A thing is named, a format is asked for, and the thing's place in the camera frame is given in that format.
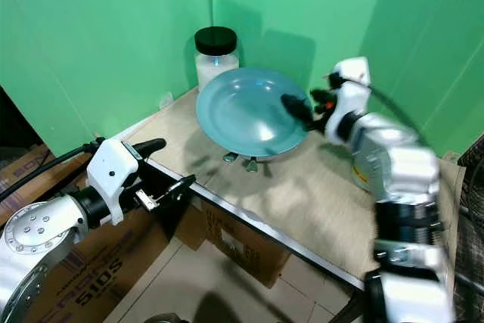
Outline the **black table leg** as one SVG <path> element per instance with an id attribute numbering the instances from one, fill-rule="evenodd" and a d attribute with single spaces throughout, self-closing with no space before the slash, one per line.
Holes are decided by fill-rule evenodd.
<path id="1" fill-rule="evenodd" d="M 365 310 L 365 294 L 361 291 L 354 291 L 349 296 L 348 303 L 328 323 L 353 323 L 363 316 Z"/>

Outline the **wide green backdrop panel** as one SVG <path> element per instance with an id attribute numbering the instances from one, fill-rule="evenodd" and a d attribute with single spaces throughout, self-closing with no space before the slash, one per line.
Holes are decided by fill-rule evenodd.
<path id="1" fill-rule="evenodd" d="M 0 0 L 0 84 L 59 156 L 189 90 L 211 22 L 211 0 Z"/>

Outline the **dark patterned cloth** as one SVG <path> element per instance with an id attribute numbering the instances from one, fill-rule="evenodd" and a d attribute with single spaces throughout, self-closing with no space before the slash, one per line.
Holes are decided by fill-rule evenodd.
<path id="1" fill-rule="evenodd" d="M 484 134 L 459 158 L 464 167 L 458 219 L 460 323 L 484 323 Z"/>

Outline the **metal plate stand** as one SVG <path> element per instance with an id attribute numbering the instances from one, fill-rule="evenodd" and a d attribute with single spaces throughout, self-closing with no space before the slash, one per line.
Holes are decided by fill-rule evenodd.
<path id="1" fill-rule="evenodd" d="M 242 154 L 236 154 L 233 151 L 229 151 L 222 156 L 222 161 L 227 164 L 235 163 L 236 160 L 242 160 L 243 167 L 248 172 L 255 173 L 259 171 L 259 160 L 257 160 L 257 157 L 242 156 Z"/>

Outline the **metal table edge rail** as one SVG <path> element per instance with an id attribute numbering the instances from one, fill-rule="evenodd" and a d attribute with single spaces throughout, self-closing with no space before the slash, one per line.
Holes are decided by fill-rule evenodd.
<path id="1" fill-rule="evenodd" d="M 352 180 L 348 158 L 328 151 L 300 151 L 248 172 L 221 153 L 158 153 L 163 171 L 194 174 L 198 188 L 246 222 L 262 229 L 300 258 L 353 287 L 376 267 L 376 226 L 370 195 Z"/>

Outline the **glass jar with black lid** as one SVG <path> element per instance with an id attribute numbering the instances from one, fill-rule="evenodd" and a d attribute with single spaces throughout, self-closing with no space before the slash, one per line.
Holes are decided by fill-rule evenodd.
<path id="1" fill-rule="evenodd" d="M 197 87 L 203 90 L 218 75 L 238 70 L 240 60 L 236 54 L 238 36 L 235 30 L 224 26 L 208 26 L 194 33 L 197 54 Z"/>

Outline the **cardboard box with black print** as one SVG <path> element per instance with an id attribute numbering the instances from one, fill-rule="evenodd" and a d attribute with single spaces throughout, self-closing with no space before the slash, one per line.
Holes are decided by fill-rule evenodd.
<path id="1" fill-rule="evenodd" d="M 54 156 L 46 146 L 35 147 L 2 169 L 2 187 L 10 187 L 38 166 L 50 163 L 52 160 L 54 160 Z M 60 165 L 39 174 L 5 198 L 0 204 L 0 222 L 7 222 L 18 209 L 38 200 L 46 192 L 51 191 L 58 182 L 63 180 L 63 167 L 64 165 Z"/>

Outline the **shadowed green backdrop panel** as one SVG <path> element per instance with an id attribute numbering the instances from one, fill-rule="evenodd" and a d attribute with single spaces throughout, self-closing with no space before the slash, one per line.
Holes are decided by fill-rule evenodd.
<path id="1" fill-rule="evenodd" d="M 364 56 L 380 98 L 439 155 L 484 134 L 484 0 L 212 0 L 247 67 L 310 88 L 337 61 Z"/>

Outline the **small brown cardboard box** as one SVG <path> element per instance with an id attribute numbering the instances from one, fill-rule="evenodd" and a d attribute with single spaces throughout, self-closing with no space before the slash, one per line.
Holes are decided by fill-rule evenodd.
<path id="1" fill-rule="evenodd" d="M 290 253 L 201 197 L 192 197 L 174 233 L 191 250 L 210 241 L 267 288 L 273 288 Z"/>

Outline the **teal round plate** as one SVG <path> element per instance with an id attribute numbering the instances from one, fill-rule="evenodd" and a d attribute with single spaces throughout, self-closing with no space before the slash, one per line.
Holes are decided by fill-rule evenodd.
<path id="1" fill-rule="evenodd" d="M 196 119 L 212 142 L 239 157 L 270 160 L 299 147 L 308 132 L 281 98 L 306 102 L 306 91 L 286 74 L 267 68 L 225 71 L 208 82 L 196 101 Z"/>

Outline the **grey robot foot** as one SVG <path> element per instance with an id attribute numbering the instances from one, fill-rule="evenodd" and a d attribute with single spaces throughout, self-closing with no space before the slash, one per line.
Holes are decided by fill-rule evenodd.
<path id="1" fill-rule="evenodd" d="M 190 323 L 174 312 L 164 312 L 146 318 L 143 323 Z"/>

